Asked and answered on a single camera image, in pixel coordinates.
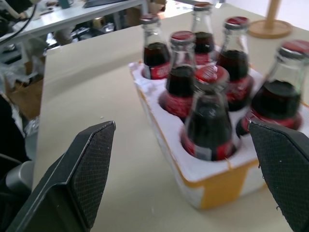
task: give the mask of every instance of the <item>glass bottle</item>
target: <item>glass bottle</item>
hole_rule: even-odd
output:
[[[266,80],[255,94],[250,110],[237,126],[238,136],[248,133],[248,121],[279,124],[297,130],[302,123],[298,112],[309,58],[309,42],[292,40],[278,49],[276,61]]]
[[[230,74],[226,91],[230,111],[240,110],[250,102],[253,78],[248,75],[247,28],[248,19],[245,17],[232,17],[225,21],[225,41],[217,65]]]
[[[171,70],[166,83],[166,110],[185,121],[189,114],[194,92],[195,35],[190,31],[178,31],[170,38],[172,56]]]
[[[196,72],[194,100],[181,133],[184,149],[208,161],[230,157],[236,147],[225,92],[229,75],[220,66],[205,66]]]
[[[196,36],[195,58],[197,65],[205,65],[214,60],[215,50],[211,27],[211,4],[199,3],[193,8],[192,32]]]
[[[147,79],[167,78],[170,70],[170,54],[161,31],[157,14],[146,14],[140,18],[144,29],[144,70]]]

